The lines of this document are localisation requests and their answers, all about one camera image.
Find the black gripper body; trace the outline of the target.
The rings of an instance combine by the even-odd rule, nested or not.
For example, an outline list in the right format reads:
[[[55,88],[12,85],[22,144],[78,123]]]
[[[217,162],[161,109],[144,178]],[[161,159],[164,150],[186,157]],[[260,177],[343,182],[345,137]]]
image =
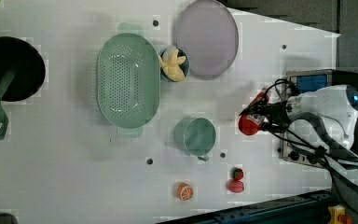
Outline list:
[[[276,125],[279,127],[286,127],[290,119],[286,113],[285,103],[275,104],[258,104],[255,112],[261,116],[264,116],[269,125]]]

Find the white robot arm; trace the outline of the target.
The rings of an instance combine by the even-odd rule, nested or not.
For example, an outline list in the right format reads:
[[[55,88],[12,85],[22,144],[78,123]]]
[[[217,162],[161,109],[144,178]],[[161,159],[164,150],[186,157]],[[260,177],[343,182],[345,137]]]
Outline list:
[[[324,87],[274,104],[262,97],[250,111],[267,119],[262,131],[320,164],[333,180],[340,180],[358,195],[358,155],[351,151],[358,120],[358,91],[354,87]]]

